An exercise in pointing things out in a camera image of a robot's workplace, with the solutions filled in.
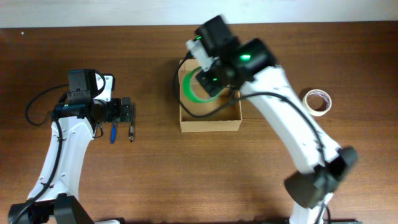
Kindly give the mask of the green tape roll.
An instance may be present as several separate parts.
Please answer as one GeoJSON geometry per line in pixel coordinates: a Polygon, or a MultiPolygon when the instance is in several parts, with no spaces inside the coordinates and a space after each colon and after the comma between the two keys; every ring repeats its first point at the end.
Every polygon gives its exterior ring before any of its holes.
{"type": "Polygon", "coordinates": [[[196,81],[196,74],[199,72],[199,67],[194,68],[192,71],[189,71],[183,78],[182,82],[182,91],[183,94],[187,97],[188,100],[194,103],[210,103],[219,98],[217,97],[198,97],[196,94],[196,89],[198,87],[198,83],[196,81]]]}

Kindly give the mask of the beige masking tape roll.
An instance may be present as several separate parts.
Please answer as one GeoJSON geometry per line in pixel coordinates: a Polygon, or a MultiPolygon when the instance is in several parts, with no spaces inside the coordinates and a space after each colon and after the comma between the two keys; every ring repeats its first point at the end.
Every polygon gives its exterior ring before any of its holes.
{"type": "Polygon", "coordinates": [[[332,100],[327,92],[312,89],[304,95],[302,104],[312,116],[323,116],[330,111],[332,100]]]}

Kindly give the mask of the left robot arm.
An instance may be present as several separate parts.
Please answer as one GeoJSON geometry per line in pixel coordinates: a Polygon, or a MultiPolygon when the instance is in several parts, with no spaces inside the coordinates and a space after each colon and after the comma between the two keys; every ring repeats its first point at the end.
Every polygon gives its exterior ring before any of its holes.
{"type": "Polygon", "coordinates": [[[114,98],[116,80],[95,69],[68,72],[68,91],[46,115],[52,122],[50,146],[26,202],[11,205],[9,223],[93,223],[79,202],[86,150],[103,136],[103,123],[129,123],[130,98],[114,98]]]}

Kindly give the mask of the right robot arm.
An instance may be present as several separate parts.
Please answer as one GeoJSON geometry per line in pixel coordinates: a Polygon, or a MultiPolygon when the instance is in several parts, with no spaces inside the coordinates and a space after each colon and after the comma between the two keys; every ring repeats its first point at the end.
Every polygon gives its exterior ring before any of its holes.
{"type": "Polygon", "coordinates": [[[271,125],[297,168],[284,181],[294,201],[289,223],[331,223],[328,204],[358,162],[352,146],[342,147],[304,108],[273,53],[260,39],[240,43],[221,16],[206,21],[186,43],[201,66],[199,82],[212,89],[240,91],[271,125]]]}

